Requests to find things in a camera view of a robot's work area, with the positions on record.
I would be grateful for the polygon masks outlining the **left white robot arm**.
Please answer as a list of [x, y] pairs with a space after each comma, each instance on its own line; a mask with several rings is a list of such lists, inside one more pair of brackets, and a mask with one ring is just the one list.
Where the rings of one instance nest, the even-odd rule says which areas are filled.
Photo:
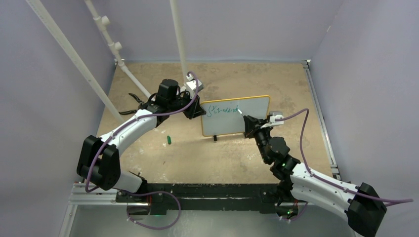
[[128, 192], [135, 202], [147, 197], [147, 181], [138, 174], [123, 171], [120, 156], [142, 135], [157, 128], [169, 116], [184, 113], [188, 119], [205, 115], [198, 93], [204, 88], [202, 82], [188, 73], [183, 87], [173, 79], [164, 79], [158, 91], [147, 102], [139, 105], [134, 115], [110, 132], [85, 138], [76, 173], [85, 179], [85, 191], [93, 183], [103, 190], [119, 189]]

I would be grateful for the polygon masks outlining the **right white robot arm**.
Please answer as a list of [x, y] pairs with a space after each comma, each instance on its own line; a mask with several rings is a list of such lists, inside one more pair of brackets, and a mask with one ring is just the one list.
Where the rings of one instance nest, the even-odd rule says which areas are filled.
[[255, 139], [265, 164], [280, 180], [279, 200], [292, 198], [307, 201], [346, 221], [364, 237], [374, 237], [387, 208], [376, 190], [367, 183], [357, 186], [346, 183], [306, 166], [290, 155], [283, 137], [272, 137], [267, 120], [244, 116], [245, 137]]

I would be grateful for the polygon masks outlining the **yellow framed whiteboard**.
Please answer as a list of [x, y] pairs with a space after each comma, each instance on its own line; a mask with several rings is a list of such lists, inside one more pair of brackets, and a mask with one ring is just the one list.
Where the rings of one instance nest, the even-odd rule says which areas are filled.
[[206, 111], [206, 115], [201, 116], [202, 135], [213, 137], [244, 133], [244, 119], [237, 109], [245, 116], [265, 119], [270, 101], [269, 95], [204, 101], [201, 103]]

